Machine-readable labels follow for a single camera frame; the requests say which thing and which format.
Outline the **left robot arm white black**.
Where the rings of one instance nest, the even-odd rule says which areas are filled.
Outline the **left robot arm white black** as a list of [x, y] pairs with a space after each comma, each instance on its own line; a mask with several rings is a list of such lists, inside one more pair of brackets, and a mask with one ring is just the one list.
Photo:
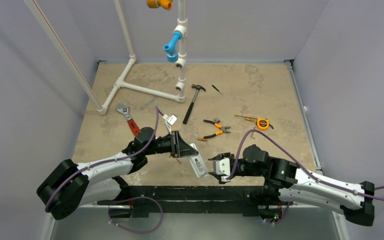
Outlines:
[[45, 211], [61, 220], [84, 204], [104, 200], [126, 203], [129, 191], [121, 186], [121, 176], [142, 169], [148, 163], [148, 155], [169, 153], [173, 158], [187, 158], [198, 178], [207, 174], [196, 146], [186, 143], [179, 131], [160, 137], [155, 134], [153, 128], [144, 127], [116, 155], [87, 163], [74, 163], [71, 159], [60, 162], [36, 190]]

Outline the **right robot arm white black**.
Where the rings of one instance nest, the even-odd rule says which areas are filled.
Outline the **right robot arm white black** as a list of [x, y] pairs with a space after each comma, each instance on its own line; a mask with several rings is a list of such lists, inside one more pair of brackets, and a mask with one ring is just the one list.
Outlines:
[[304, 203], [330, 209], [344, 215], [353, 224], [371, 227], [375, 219], [375, 207], [371, 196], [372, 182], [347, 183], [309, 171], [297, 163], [270, 156], [255, 144], [248, 146], [242, 157], [235, 158], [229, 152], [211, 158], [210, 172], [220, 184], [229, 182], [229, 175], [239, 177], [263, 177], [261, 190], [245, 193], [252, 203], [279, 205], [280, 203]]

